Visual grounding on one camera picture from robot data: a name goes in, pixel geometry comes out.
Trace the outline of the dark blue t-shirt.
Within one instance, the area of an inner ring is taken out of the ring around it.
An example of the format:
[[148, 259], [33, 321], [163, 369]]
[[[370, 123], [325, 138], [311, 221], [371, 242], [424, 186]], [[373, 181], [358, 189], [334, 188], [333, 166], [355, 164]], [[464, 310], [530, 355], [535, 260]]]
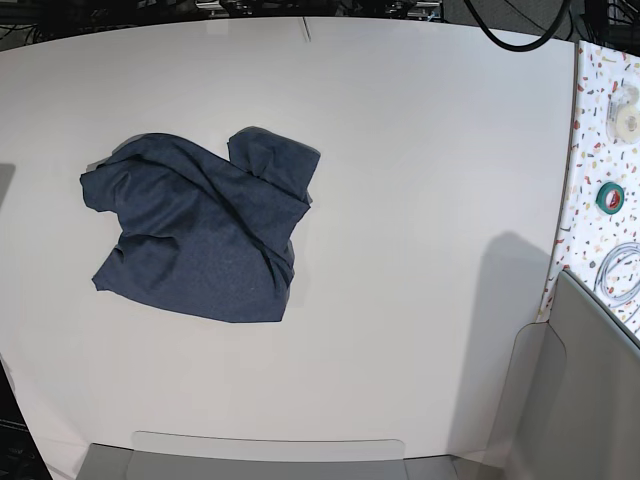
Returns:
[[178, 136], [128, 141], [80, 178], [86, 206], [121, 233], [93, 276], [100, 291], [229, 323], [283, 318], [291, 236], [311, 206], [320, 153], [258, 127], [227, 158]]

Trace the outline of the terrazzo pattern side table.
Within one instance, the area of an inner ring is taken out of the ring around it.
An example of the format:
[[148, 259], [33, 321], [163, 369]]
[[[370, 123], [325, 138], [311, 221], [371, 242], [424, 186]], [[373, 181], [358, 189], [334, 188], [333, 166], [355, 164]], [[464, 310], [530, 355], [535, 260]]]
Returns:
[[[607, 109], [620, 85], [639, 88], [639, 59], [582, 41], [560, 219], [538, 318], [548, 319], [559, 273], [570, 270], [633, 334], [639, 333], [639, 143], [614, 143]], [[618, 213], [596, 205], [604, 183], [624, 189]]]

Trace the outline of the green tape roll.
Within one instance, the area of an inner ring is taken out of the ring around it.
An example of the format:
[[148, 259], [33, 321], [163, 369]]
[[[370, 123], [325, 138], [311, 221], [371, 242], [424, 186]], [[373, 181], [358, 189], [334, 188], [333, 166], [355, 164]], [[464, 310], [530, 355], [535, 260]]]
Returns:
[[604, 183], [596, 196], [596, 205], [606, 215], [615, 215], [625, 201], [624, 189], [615, 182]]

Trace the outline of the grey bin right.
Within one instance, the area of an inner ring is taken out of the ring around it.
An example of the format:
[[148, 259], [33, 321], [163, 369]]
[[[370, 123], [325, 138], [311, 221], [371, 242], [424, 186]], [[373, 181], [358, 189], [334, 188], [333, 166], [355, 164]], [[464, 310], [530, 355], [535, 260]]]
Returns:
[[636, 479], [639, 341], [570, 271], [517, 335], [486, 479]]

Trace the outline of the grey bin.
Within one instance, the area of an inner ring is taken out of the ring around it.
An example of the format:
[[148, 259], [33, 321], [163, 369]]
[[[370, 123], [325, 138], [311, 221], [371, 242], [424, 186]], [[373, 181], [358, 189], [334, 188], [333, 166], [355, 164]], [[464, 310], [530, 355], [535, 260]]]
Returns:
[[406, 458], [395, 439], [273, 441], [137, 431], [90, 445], [80, 479], [456, 479], [450, 456]]
[[486, 479], [636, 479], [639, 341], [570, 271], [517, 335]]

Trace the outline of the grey bin bottom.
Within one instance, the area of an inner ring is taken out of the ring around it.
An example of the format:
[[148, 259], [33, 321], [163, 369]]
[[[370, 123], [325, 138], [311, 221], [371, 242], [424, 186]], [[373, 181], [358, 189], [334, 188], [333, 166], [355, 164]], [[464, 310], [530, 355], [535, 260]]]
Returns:
[[90, 445], [80, 479], [456, 479], [450, 456], [406, 458], [395, 439], [273, 441], [137, 431]]

